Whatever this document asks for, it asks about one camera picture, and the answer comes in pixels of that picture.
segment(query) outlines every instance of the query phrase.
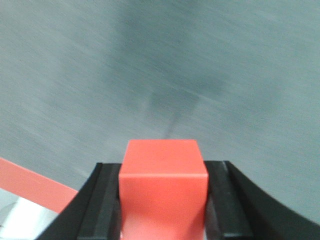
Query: gray floor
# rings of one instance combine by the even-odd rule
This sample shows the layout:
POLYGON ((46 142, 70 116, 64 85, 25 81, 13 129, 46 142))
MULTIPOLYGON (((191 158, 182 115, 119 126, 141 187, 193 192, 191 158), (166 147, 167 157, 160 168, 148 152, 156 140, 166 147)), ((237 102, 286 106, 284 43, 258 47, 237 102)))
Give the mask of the gray floor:
POLYGON ((1 0, 0 156, 79 189, 197 139, 320 223, 320 2, 1 0))

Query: red panel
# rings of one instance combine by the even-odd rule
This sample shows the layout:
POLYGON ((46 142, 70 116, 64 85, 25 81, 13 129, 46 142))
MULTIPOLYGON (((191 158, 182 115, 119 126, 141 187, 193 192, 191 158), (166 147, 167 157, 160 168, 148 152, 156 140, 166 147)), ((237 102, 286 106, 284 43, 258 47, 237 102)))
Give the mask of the red panel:
POLYGON ((0 158, 0 188, 60 213, 77 191, 0 158))

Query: red block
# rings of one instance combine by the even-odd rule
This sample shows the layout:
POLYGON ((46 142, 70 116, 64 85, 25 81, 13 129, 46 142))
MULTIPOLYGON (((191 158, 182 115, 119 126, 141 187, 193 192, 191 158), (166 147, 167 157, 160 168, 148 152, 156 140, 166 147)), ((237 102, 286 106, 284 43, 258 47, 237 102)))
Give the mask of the red block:
POLYGON ((76 190, 3 158, 0 158, 0 188, 56 213, 62 212, 77 195, 76 190))
POLYGON ((131 140, 119 173, 122 240, 202 240, 208 172, 195 140, 131 140))

